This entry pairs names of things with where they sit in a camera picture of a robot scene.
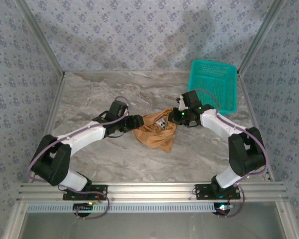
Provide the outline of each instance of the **plastic basket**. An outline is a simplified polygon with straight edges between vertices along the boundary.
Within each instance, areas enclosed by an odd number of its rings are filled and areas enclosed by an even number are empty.
[[[188,90],[204,89],[212,93],[221,105],[222,115],[237,110],[237,68],[233,65],[204,60],[194,60]],[[197,91],[202,104],[217,104],[208,94]]]

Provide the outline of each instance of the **brown cloth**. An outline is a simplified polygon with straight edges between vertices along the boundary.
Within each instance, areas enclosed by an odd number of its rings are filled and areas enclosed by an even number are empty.
[[[145,144],[149,148],[159,148],[166,153],[171,151],[173,139],[176,136],[177,125],[167,121],[168,114],[173,108],[168,108],[162,112],[143,116],[144,125],[132,130],[132,134],[139,142]],[[157,120],[163,118],[167,122],[167,127],[162,129],[155,124]]]

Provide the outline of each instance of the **blue patterned wall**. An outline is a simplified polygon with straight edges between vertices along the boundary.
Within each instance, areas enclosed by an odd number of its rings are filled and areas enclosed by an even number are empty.
[[[239,66],[272,0],[26,0],[64,71]]]
[[[299,0],[287,1],[243,79],[299,218]]]
[[[0,238],[60,77],[12,0],[0,0]]]

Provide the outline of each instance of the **robotic arm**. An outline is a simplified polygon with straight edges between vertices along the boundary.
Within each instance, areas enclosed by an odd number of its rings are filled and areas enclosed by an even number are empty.
[[[75,191],[88,191],[86,187],[91,184],[91,181],[69,170],[70,158],[81,148],[113,134],[116,130],[125,133],[144,124],[142,116],[129,116],[127,110],[128,106],[125,103],[115,100],[108,111],[92,119],[86,126],[57,137],[50,134],[44,136],[32,160],[53,142],[62,138],[64,140],[39,157],[31,170],[52,186],[61,185]]]
[[[260,147],[243,133],[244,129],[262,145],[263,141],[257,128],[246,129],[217,114],[211,105],[202,105],[197,93],[190,91],[177,99],[179,108],[174,108],[168,121],[190,127],[191,122],[209,128],[217,135],[228,140],[229,164],[223,172],[214,176],[209,185],[215,199],[222,199],[232,190],[233,185],[249,172],[265,166],[266,161]]]

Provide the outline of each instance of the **marble tabletop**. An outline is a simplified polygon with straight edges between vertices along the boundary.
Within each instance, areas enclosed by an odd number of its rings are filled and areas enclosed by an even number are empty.
[[[177,107],[176,97],[186,92],[189,73],[108,72],[67,73],[53,135],[71,132],[108,110],[118,95],[127,97],[131,114],[146,115]],[[242,88],[238,108],[227,116],[251,127]],[[130,133],[106,138],[81,149],[71,158],[70,168],[92,181],[210,181],[228,163],[227,141],[203,127],[178,127],[171,153],[149,149]],[[263,181],[263,177],[249,180]]]

